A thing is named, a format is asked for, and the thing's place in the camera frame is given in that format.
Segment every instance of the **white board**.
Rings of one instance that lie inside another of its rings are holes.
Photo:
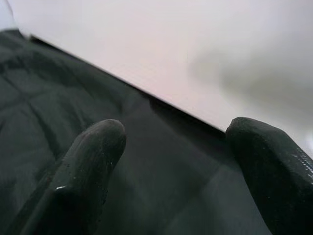
[[[313,1],[9,0],[19,28],[225,130],[245,116],[313,156]]]

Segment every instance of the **white surface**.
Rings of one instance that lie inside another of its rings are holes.
[[[282,128],[313,156],[313,1],[10,2],[32,35],[221,130],[237,116]]]
[[[16,28],[9,5],[6,0],[0,0],[0,31]]]

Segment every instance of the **dark green fabric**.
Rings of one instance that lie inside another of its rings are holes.
[[[0,234],[75,137],[109,118],[128,140],[97,235],[270,234],[222,133],[16,31],[0,33]]]

